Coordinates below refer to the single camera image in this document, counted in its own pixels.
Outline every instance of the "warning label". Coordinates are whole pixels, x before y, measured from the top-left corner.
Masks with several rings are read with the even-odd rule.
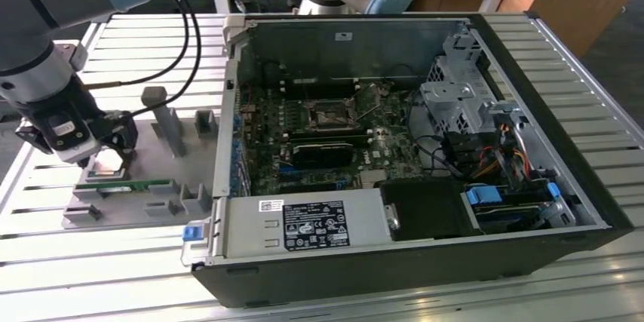
[[[289,252],[350,245],[341,201],[284,205],[281,212],[284,245]]]

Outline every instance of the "aluminum extrusion table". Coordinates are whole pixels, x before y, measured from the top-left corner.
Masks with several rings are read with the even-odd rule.
[[[224,17],[200,15],[202,68],[178,112],[220,104]],[[80,169],[24,146],[0,190],[0,320],[634,320],[644,312],[644,135],[538,20],[486,19],[636,225],[594,251],[532,275],[416,290],[226,309],[182,267],[182,226],[65,231],[62,208]],[[182,43],[174,15],[118,15],[84,38],[86,83],[162,69]],[[193,64],[150,84],[172,94]],[[136,109],[142,86],[94,92],[101,108]]]

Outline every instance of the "metal panel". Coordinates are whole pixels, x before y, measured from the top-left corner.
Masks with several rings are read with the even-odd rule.
[[[222,18],[208,20],[210,42],[220,47]],[[488,16],[498,37],[525,57],[542,46],[544,32],[521,14]],[[86,83],[129,80],[168,63],[138,53],[130,59],[104,57],[118,50],[162,48],[168,57],[182,44],[178,15],[117,15],[100,29],[92,44]],[[97,53],[98,50],[114,50]],[[524,278],[508,278],[416,290],[298,302],[270,308],[222,308],[178,264],[181,227],[66,232],[60,228],[62,207],[77,169],[61,167],[50,156],[21,151],[2,183],[0,205],[0,306],[5,320],[616,320],[644,312],[644,159],[638,143],[609,103],[590,93],[589,80],[557,60],[525,59],[518,64],[544,92],[544,99],[564,121],[573,141],[597,170],[637,229],[597,250],[576,253]],[[197,104],[220,105],[224,58],[208,58],[188,95],[173,106],[190,112]],[[190,62],[154,84],[174,91],[186,78]],[[140,88],[98,90],[98,104],[137,107]]]

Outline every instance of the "blue latch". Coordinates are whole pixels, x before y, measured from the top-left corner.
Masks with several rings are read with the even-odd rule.
[[[182,241],[200,241],[202,239],[202,227],[186,226],[182,229]]]
[[[548,183],[548,191],[550,192],[550,195],[554,198],[554,200],[560,198],[561,196],[560,187],[553,182]]]
[[[500,203],[502,201],[496,186],[474,186],[465,195],[469,205]]]

